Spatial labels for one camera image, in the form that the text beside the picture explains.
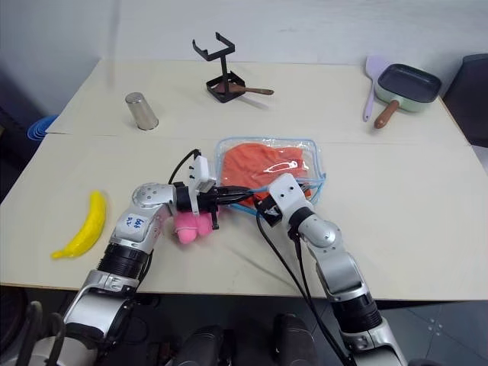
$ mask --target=pink object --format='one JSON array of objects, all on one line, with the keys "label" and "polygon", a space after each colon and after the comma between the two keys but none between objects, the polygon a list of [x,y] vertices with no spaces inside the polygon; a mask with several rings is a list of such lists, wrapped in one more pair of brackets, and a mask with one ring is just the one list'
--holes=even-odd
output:
[{"label": "pink object", "polygon": [[195,216],[192,212],[178,212],[175,217],[175,232],[181,244],[193,242],[197,235],[207,236],[212,231],[212,216],[208,213]]}]

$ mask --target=robotic arm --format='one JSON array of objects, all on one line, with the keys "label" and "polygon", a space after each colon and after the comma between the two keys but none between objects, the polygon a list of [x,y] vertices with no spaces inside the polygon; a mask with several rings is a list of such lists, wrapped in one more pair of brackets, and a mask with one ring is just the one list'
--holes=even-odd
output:
[{"label": "robotic arm", "polygon": [[[121,340],[135,304],[134,295],[149,270],[165,220],[177,211],[210,212],[213,227],[218,229],[218,205],[252,196],[248,188],[216,187],[203,156],[195,156],[192,165],[189,186],[147,183],[133,192],[129,208],[111,234],[104,257],[97,269],[88,273],[66,311],[63,319],[66,329],[61,340],[52,336],[23,346],[19,356],[5,365],[89,366]],[[54,349],[58,351],[52,360]]]},{"label": "robotic arm", "polygon": [[293,175],[281,175],[270,184],[269,192],[270,196],[257,204],[259,212],[271,226],[281,221],[290,238],[299,236],[307,243],[342,341],[356,364],[407,366],[355,260],[345,251],[341,230],[313,212]]}]

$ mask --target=pan handle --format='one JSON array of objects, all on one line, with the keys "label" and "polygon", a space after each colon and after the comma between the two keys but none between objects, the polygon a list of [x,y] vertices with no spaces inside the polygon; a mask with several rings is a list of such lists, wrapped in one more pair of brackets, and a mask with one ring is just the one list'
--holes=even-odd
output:
[{"label": "pan handle", "polygon": [[400,103],[397,100],[392,100],[384,111],[376,118],[374,121],[375,128],[383,128],[387,125],[388,121],[391,118],[391,115],[395,113],[395,111],[399,108]]}]

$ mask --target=purple spatula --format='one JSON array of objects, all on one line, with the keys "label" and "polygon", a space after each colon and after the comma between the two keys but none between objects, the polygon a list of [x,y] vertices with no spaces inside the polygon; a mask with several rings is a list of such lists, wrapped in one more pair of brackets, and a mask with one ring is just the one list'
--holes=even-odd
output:
[{"label": "purple spatula", "polygon": [[366,102],[366,106],[364,107],[363,113],[363,121],[368,122],[371,117],[371,113],[373,112],[373,99],[374,99],[374,83],[378,80],[381,73],[390,65],[388,61],[386,61],[381,56],[368,56],[366,58],[366,75],[371,79],[371,90],[369,92],[368,101]]}]

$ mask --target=orange cloth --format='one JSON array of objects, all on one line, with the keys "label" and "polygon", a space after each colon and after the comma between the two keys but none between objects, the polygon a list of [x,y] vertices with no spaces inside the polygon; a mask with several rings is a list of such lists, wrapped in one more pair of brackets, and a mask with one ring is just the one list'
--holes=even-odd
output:
[{"label": "orange cloth", "polygon": [[[226,152],[221,183],[256,189],[269,185],[284,173],[291,173],[295,178],[306,178],[302,149],[241,143]],[[264,199],[267,195],[266,192],[256,194],[259,199]],[[254,207],[251,198],[242,203]]]}]

